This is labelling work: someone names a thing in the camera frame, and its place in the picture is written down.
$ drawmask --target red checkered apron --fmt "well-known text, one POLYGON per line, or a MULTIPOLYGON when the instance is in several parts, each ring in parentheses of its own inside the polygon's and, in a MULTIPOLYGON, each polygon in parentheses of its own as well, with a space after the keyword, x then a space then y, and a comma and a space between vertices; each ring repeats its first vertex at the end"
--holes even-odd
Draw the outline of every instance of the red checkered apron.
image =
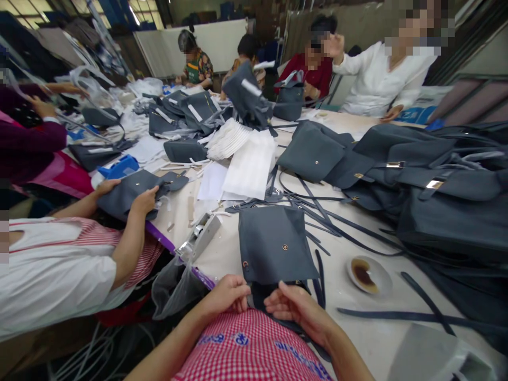
POLYGON ((225 312, 199 338, 175 380, 331 380, 309 346, 263 312, 225 312))
MULTIPOLYGON (((10 253, 16 253, 18 251, 34 249, 45 246, 61 246, 61 245, 77 245, 77 246, 93 246, 93 245, 111 245, 117 246, 122 238, 122 232, 116 229, 105 228, 97 221, 89 220, 80 217, 69 217, 62 219, 55 219, 52 221, 34 221, 34 222, 25 222, 25 223, 17 223, 10 224, 10 226, 24 225, 24 224, 32 224, 32 223, 60 223, 60 222, 78 222, 81 225, 81 233, 79 237, 74 241, 64 241, 57 243, 46 243, 37 246, 25 247, 19 250, 11 250, 10 253)), ((138 264, 136 265, 136 270, 129 278, 127 283, 125 283, 124 289, 131 288, 135 286, 137 283, 145 279, 162 253, 164 247, 159 244, 155 240, 145 240, 143 252, 139 257, 138 264)))

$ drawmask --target red shirt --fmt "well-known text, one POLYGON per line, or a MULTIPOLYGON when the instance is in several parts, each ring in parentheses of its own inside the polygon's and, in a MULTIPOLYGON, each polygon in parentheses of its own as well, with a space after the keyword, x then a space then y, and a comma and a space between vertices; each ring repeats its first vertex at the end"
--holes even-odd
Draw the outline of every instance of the red shirt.
MULTIPOLYGON (((319 98, 328 95, 328 92, 330 91, 330 79, 332 78, 331 58, 323 58, 323 61, 321 61, 317 70, 308 70, 307 66, 305 66, 305 54, 295 54, 284 68, 284 71, 277 82, 286 79, 293 70, 303 70, 304 82, 307 81, 307 83, 314 86, 321 92, 319 98)), ((279 93, 278 87, 275 87, 274 90, 276 94, 279 93)))

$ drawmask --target white wall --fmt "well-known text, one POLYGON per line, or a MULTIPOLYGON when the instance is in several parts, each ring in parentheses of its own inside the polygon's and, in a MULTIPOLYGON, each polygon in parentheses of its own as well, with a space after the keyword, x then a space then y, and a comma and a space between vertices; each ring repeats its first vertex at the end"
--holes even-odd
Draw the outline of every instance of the white wall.
POLYGON ((508 24, 458 72, 508 75, 508 24))

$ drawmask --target small white plate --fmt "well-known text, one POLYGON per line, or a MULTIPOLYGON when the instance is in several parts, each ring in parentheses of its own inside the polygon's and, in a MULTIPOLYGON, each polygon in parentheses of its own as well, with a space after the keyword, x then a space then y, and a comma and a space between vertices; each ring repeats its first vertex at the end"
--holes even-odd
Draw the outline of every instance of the small white plate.
POLYGON ((389 273, 384 269, 381 264, 371 257, 357 256, 349 260, 346 264, 349 278, 351 281, 362 291, 378 296, 385 296, 392 292, 393 282, 389 273), (367 275, 370 277, 373 285, 366 285, 361 283, 353 270, 353 263, 355 260, 366 262, 368 265, 367 275))

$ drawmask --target hand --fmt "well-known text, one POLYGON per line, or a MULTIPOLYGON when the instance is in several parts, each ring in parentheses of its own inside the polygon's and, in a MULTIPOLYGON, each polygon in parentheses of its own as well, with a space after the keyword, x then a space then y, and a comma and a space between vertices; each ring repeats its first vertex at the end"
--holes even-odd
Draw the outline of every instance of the hand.
POLYGON ((34 111, 41 118, 57 117, 55 106, 53 106, 51 103, 41 101, 38 96, 34 96, 32 98, 31 96, 27 95, 26 99, 32 104, 34 111))
POLYGON ((229 307, 238 312, 245 312, 247 295, 250 295, 250 287, 243 277, 239 275, 226 275, 213 290, 198 304, 203 314, 215 318, 229 307))
POLYGON ((280 320, 293 320, 322 347, 337 324, 307 291, 299 286, 288 286, 283 281, 279 288, 265 299, 266 312, 280 320))
POLYGON ((95 190, 97 197, 101 197, 113 190, 121 182, 120 179, 104 180, 95 190))
POLYGON ((385 116, 383 116, 381 119, 379 119, 383 123, 391 122, 392 120, 396 119, 402 110, 404 109, 403 105, 394 106, 386 113, 385 116))
POLYGON ((328 38, 323 40, 324 53, 327 57, 340 58, 344 55, 344 36, 340 34, 330 34, 328 38))
POLYGON ((155 208, 155 193, 157 193, 158 190, 159 186, 156 185, 152 189, 145 190, 136 197, 132 203, 129 214, 135 213, 146 217, 146 215, 155 208))

